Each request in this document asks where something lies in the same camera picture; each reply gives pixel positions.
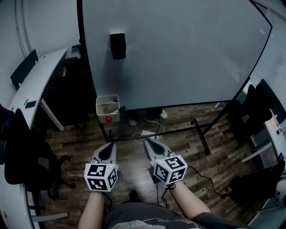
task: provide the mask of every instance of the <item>wooden floor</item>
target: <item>wooden floor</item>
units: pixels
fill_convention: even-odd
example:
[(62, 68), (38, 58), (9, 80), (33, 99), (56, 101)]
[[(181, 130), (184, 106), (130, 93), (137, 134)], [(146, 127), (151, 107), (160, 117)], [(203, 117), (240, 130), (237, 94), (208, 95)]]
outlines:
[[(168, 119), (161, 121), (161, 124), (165, 126), (165, 131), (190, 127), (193, 118), (196, 118), (199, 124), (210, 123), (220, 112), (219, 109), (214, 109), (214, 104), (167, 108), (165, 111), (168, 113)], [(157, 124), (145, 121), (142, 116), (136, 127), (130, 127), (127, 119), (123, 117), (119, 123), (106, 125), (106, 130), (112, 129), (114, 137), (127, 137), (142, 130), (156, 132), (157, 127)], [(230, 190), (227, 186), (231, 179), (256, 171), (256, 165), (251, 161), (245, 164), (240, 162), (241, 159), (251, 154), (250, 146), (245, 144), (236, 150), (236, 141), (232, 134), (225, 136), (222, 134), (223, 130), (228, 128), (228, 121), (223, 116), (207, 132), (205, 138), (211, 150), (209, 156), (204, 154), (204, 148), (195, 130), (165, 135), (161, 141), (166, 143), (176, 154), (182, 155), (184, 160), (202, 175), (211, 177), (217, 192), (228, 193)], [(72, 190), (61, 186), (59, 200), (56, 201), (49, 199), (45, 191), (41, 192), (40, 203), (46, 208), (45, 211), (42, 211), (43, 215), (61, 212), (69, 214), (66, 219), (46, 222), (45, 228), (77, 228), (80, 215), (89, 196), (89, 190), (84, 181), (85, 164), (91, 160), (93, 152), (103, 145), (105, 140), (95, 116), (91, 114), (87, 117), (86, 122), (80, 123), (78, 131), (73, 128), (73, 125), (66, 125), (64, 132), (60, 132), (56, 128), (49, 129), (47, 142), (57, 158), (64, 154), (71, 156), (71, 162), (67, 161), (62, 165), (62, 175), (67, 182), (76, 183), (77, 187)], [(110, 194), (113, 207), (128, 200), (128, 193), (131, 189), (136, 189), (143, 201), (156, 203), (156, 185), (153, 184), (147, 171), (150, 168), (150, 162), (145, 156), (143, 145), (133, 140), (116, 144), (121, 174), (116, 183), (116, 189)], [(213, 192), (210, 180), (200, 177), (191, 168), (187, 170), (184, 183), (209, 206), (213, 213), (244, 224), (251, 220), (255, 210), (259, 209), (265, 201), (239, 204), (229, 198), (222, 199)], [(162, 184), (159, 184), (158, 188), (160, 199), (164, 188)], [(181, 214), (169, 192), (166, 194), (166, 198), (169, 209)]]

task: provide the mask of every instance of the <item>black eraser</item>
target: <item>black eraser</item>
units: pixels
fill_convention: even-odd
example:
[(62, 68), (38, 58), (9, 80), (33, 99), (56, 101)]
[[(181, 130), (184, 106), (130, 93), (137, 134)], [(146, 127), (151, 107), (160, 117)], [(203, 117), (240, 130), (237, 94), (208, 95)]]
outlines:
[(110, 35), (110, 48), (113, 59), (124, 59), (126, 57), (126, 42), (124, 33)]

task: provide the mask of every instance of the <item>red ball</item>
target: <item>red ball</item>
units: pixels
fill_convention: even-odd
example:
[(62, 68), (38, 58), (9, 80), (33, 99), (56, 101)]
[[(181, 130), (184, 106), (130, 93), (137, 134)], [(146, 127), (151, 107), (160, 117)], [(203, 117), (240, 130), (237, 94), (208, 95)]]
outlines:
[(112, 119), (111, 119), (111, 117), (106, 117), (106, 121), (108, 122), (108, 123), (110, 123), (111, 121), (112, 121)]

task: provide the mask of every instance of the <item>gray t-shirt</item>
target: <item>gray t-shirt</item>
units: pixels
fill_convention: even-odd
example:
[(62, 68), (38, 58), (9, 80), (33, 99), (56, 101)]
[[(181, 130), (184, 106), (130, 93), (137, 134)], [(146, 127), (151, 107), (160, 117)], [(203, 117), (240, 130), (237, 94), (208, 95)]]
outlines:
[(156, 204), (125, 203), (112, 210), (105, 222), (106, 229), (249, 229), (212, 213), (202, 213), (193, 221)]

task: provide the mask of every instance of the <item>whiteboard frame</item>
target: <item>whiteboard frame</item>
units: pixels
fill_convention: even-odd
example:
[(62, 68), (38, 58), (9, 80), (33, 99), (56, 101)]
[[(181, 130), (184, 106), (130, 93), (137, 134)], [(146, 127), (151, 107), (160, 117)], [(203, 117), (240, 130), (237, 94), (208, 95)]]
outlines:
[[(86, 67), (87, 67), (87, 74), (89, 74), (89, 77), (90, 77), (90, 81), (93, 82), (93, 79), (92, 79), (92, 75), (91, 75), (91, 70), (90, 70), (90, 65), (89, 65), (89, 59), (88, 59), (88, 53), (87, 53), (87, 47), (86, 47), (86, 40), (85, 40), (85, 33), (84, 33), (84, 19), (83, 19), (83, 5), (82, 5), (82, 1), (83, 0), (77, 0), (77, 18), (78, 18), (78, 25), (79, 25), (79, 33), (80, 33), (80, 43), (81, 43), (81, 50), (85, 53), (82, 53), (82, 58), (84, 59), (84, 62), (86, 64)], [(210, 101), (210, 102), (198, 102), (198, 103), (188, 103), (188, 104), (178, 104), (178, 105), (170, 105), (170, 106), (159, 106), (159, 107), (156, 107), (156, 108), (165, 108), (165, 107), (176, 107), (176, 106), (192, 106), (192, 105), (199, 105), (199, 104), (208, 104), (208, 103), (216, 103), (216, 102), (228, 102), (227, 105), (224, 107), (223, 110), (221, 110), (221, 112), (219, 113), (219, 115), (213, 120), (212, 123), (209, 123), (209, 124), (204, 124), (204, 125), (199, 125), (199, 126), (194, 126), (194, 127), (189, 127), (189, 128), (183, 128), (183, 129), (178, 129), (178, 130), (174, 130), (174, 131), (167, 131), (167, 132), (164, 132), (164, 133), (156, 133), (154, 135), (145, 135), (145, 136), (138, 136), (138, 137), (127, 137), (127, 138), (121, 138), (121, 139), (113, 139), (112, 138), (112, 132), (111, 130), (109, 130), (109, 138), (107, 137), (107, 134), (105, 132), (105, 129), (104, 129), (104, 126), (101, 122), (99, 122), (99, 119), (98, 119), (98, 116), (95, 112), (95, 115), (96, 115), (96, 118), (97, 118), (97, 122), (101, 128), (101, 131), (102, 131), (102, 134), (106, 140), (106, 142), (115, 142), (115, 141), (122, 141), (122, 140), (133, 140), (133, 139), (139, 139), (139, 138), (146, 138), (146, 137), (151, 137), (151, 136), (160, 136), (160, 135), (166, 135), (166, 134), (170, 134), (170, 133), (175, 133), (175, 132), (181, 132), (181, 131), (187, 131), (187, 130), (190, 130), (190, 129), (198, 129), (198, 132), (201, 132), (200, 131), (200, 128), (201, 127), (205, 127), (207, 125), (207, 128), (201, 132), (201, 134), (199, 133), (202, 141), (203, 141), (203, 145), (204, 145), (204, 142), (205, 142), (205, 139), (204, 139), (204, 135), (213, 127), (213, 125), (226, 113), (228, 107), (229, 107), (229, 104), (230, 104), (230, 101), (235, 101), (237, 99), (237, 97), (239, 96), (239, 94), (242, 92), (243, 88), (245, 87), (245, 85), (247, 84), (247, 82), (249, 81), (250, 79), (250, 75), (252, 74), (254, 68), (256, 67), (264, 49), (265, 49), (265, 46), (268, 42), (268, 39), (270, 37), (270, 34), (271, 34), (271, 31), (272, 31), (272, 24), (270, 23), (270, 21), (267, 19), (267, 17), (264, 15), (264, 13), (258, 8), (258, 6), (255, 4), (255, 2), (253, 0), (249, 0), (253, 5), (254, 7), (262, 14), (262, 16), (264, 17), (264, 19), (269, 23), (270, 25), (270, 31), (269, 31), (269, 34), (267, 36), (267, 39), (266, 39), (266, 42), (264, 44), (264, 47), (255, 63), (255, 65), (253, 66), (249, 76), (247, 77), (247, 79), (245, 80), (245, 82), (242, 84), (241, 88), (239, 89), (239, 91), (235, 94), (235, 96), (233, 97), (232, 100), (225, 100), (225, 101)], [(96, 94), (96, 91), (95, 91), (95, 88), (92, 84), (92, 88), (93, 88), (93, 94), (95, 95), (93, 101), (94, 101), (94, 106), (95, 106), (95, 99), (97, 98), (97, 94)], [(146, 108), (140, 108), (140, 109), (132, 109), (132, 110), (145, 110), (149, 107), (146, 107)]]

